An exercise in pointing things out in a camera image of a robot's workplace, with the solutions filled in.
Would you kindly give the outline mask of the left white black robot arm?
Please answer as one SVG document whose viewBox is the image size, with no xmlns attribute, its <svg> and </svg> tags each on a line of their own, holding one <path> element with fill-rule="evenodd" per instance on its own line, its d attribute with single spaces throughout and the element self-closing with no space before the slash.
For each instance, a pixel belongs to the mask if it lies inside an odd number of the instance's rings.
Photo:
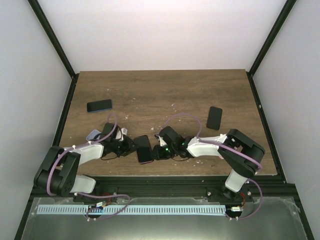
<svg viewBox="0 0 320 240">
<path fill-rule="evenodd" d="M 137 146 L 127 136 L 127 131 L 107 122 L 102 132 L 91 132 L 84 144 L 65 148 L 52 146 L 35 174 L 34 186 L 47 191 L 50 196 L 83 193 L 89 201 L 97 202 L 102 196 L 102 189 L 92 177 L 79 175 L 78 168 L 108 154 L 120 158 L 135 152 Z"/>
</svg>

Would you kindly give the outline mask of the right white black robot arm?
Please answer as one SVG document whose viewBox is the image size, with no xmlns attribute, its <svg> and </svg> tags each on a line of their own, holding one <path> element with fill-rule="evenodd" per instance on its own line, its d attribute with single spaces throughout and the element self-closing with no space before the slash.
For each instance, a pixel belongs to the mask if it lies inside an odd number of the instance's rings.
<svg viewBox="0 0 320 240">
<path fill-rule="evenodd" d="M 231 171 L 221 188 L 221 195 L 229 202 L 240 196 L 243 185 L 262 168 L 261 161 L 265 149 L 237 129 L 215 137 L 182 137 L 171 127 L 165 127 L 156 135 L 159 144 L 152 149 L 154 160 L 174 157 L 198 158 L 220 157 L 231 167 Z"/>
</svg>

